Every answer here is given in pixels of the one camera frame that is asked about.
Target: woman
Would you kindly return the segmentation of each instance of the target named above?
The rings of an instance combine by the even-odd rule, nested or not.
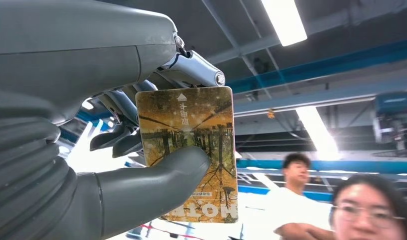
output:
[[[336,240],[407,240],[407,203],[387,179],[353,175],[333,193],[330,223]]]

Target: blue beam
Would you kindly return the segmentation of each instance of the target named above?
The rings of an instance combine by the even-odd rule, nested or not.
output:
[[[282,162],[282,160],[239,159],[236,161],[236,165],[237,168],[282,169]],[[316,171],[407,174],[407,161],[314,160],[311,162],[311,168]]]
[[[260,194],[266,195],[270,190],[265,187],[254,187],[254,186],[238,186],[240,193],[250,193],[250,194]],[[314,191],[304,191],[303,194],[312,200],[315,201],[323,201],[323,202],[331,202],[332,201],[332,194],[328,192],[314,192]]]
[[[93,121],[96,121],[99,119],[106,119],[106,118],[109,118],[112,116],[113,116],[112,113],[110,113],[109,111],[104,111],[99,114],[91,114],[82,109],[80,109],[80,111],[78,111],[78,113],[76,115],[77,118],[79,118],[85,122],[93,122]]]
[[[380,93],[407,91],[407,77],[379,80],[376,82],[341,87],[314,93],[305,93],[289,97],[272,98],[266,101],[254,101],[234,105],[234,114],[252,113],[267,109],[281,109],[303,105],[315,105],[335,100],[369,97]]]
[[[60,129],[60,138],[66,139],[74,144],[77,143],[77,141],[79,140],[79,136],[75,135],[74,133],[69,132],[63,128],[59,128],[59,129]]]
[[[261,74],[258,79],[265,87],[272,87],[406,59],[407,40],[404,40],[281,69],[280,72],[286,82],[282,80],[277,71]],[[257,81],[257,78],[252,76],[228,81],[226,85],[231,87],[233,93],[236,94],[257,90],[259,87],[257,84],[253,84],[254,81]]]

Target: white t-shirt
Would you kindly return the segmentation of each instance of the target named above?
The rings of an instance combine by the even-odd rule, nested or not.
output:
[[[331,230],[329,223],[331,204],[311,200],[286,187],[271,190],[267,197],[265,209],[271,216],[269,225],[272,231],[290,223],[311,224]]]

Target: black hair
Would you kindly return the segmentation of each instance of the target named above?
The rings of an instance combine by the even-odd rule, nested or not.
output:
[[[404,231],[407,239],[407,202],[404,196],[399,192],[394,184],[388,179],[381,177],[376,174],[355,174],[352,175],[348,180],[341,182],[333,192],[332,203],[336,204],[336,200],[339,194],[349,186],[356,184],[367,184],[370,187],[375,188],[381,192],[389,201],[392,209],[397,217],[404,218],[402,224],[404,226]],[[333,212],[330,213],[330,224],[333,223],[332,218]]]
[[[283,168],[286,169],[292,162],[303,162],[308,168],[311,167],[311,160],[302,153],[291,153],[284,158]]]

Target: metal pipe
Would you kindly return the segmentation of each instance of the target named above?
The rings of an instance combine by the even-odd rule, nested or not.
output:
[[[266,175],[272,175],[272,176],[283,176],[282,170],[278,169],[263,169],[263,168],[256,168],[256,169],[248,169],[248,168],[238,168],[237,173],[239,174],[254,174],[254,173],[262,173]],[[309,172],[309,177],[310,178],[327,178],[327,179],[345,179],[356,172],[350,172],[350,173],[335,173],[335,172],[325,172],[325,171],[311,171]],[[382,176],[387,179],[391,179],[394,181],[400,181],[400,182],[407,182],[407,175],[398,175],[398,174],[388,174],[388,173],[380,173],[378,174],[379,176]]]
[[[258,179],[251,179],[250,180],[251,182],[254,182],[254,183],[263,183],[263,182],[261,182],[260,180],[258,180]],[[285,181],[271,181],[271,182],[273,182],[274,184],[285,184],[286,182]],[[326,186],[326,188],[332,188],[332,186],[330,185],[330,184],[320,184],[320,183],[306,183],[305,185],[307,185],[307,186]]]
[[[239,178],[239,180],[243,180],[243,181],[245,181],[247,184],[251,184],[250,181],[244,179],[242,176],[238,175],[237,177]]]
[[[351,145],[351,144],[374,144],[374,137],[373,137],[373,141],[347,141],[347,142],[343,142],[341,141],[340,144],[341,145]],[[246,144],[242,144],[240,146],[240,148],[262,148],[262,147],[288,147],[288,146],[312,146],[313,143],[311,141],[308,142],[295,142],[295,143],[246,143]]]
[[[249,60],[249,58],[247,56],[245,56],[244,54],[240,53],[239,50],[239,44],[236,41],[236,39],[233,37],[232,33],[229,31],[228,27],[226,26],[226,24],[223,22],[223,20],[220,18],[220,16],[217,14],[214,6],[212,5],[212,3],[209,0],[202,0],[202,3],[205,5],[205,7],[208,9],[209,13],[212,15],[212,17],[214,18],[214,20],[216,21],[216,23],[218,24],[219,28],[221,29],[221,31],[224,33],[224,35],[227,37],[228,41],[231,43],[231,45],[233,46],[233,49],[238,52],[238,57],[240,57],[243,62],[246,64],[247,68],[250,70],[250,72],[252,73],[252,75],[254,75],[256,77],[256,80],[258,81],[259,85],[262,87],[262,89],[264,90],[265,94],[271,99],[272,96],[270,94],[270,92],[264,87],[263,81],[260,79],[259,77],[259,73],[255,70],[254,66],[252,65],[251,61]]]
[[[330,185],[329,181],[327,180],[327,178],[322,177],[321,180],[323,181],[324,185],[326,186],[326,188],[330,191],[333,192],[333,187]]]
[[[79,121],[79,122],[82,122],[82,123],[84,123],[84,124],[87,124],[87,122],[86,122],[85,120],[83,120],[83,119],[81,119],[81,118],[79,118],[79,117],[77,117],[77,116],[75,116],[74,119],[77,120],[77,121]]]
[[[321,102],[321,103],[308,103],[308,104],[297,104],[293,106],[287,106],[287,107],[281,107],[281,108],[276,108],[273,109],[273,113],[280,113],[280,112],[286,112],[286,111],[294,111],[298,107],[305,107],[305,106],[314,106],[314,107],[326,107],[326,106],[335,106],[335,105],[341,105],[341,104],[352,104],[352,103],[361,103],[361,102],[369,102],[374,100],[375,97],[360,97],[360,98],[355,98],[355,99],[347,99],[347,100],[333,100],[333,101],[327,101],[327,102]],[[256,116],[256,115],[263,115],[267,114],[269,112],[268,109],[263,109],[263,110],[258,110],[254,112],[245,112],[245,113],[235,113],[234,117],[235,118],[241,118],[241,117],[248,117],[248,116]]]

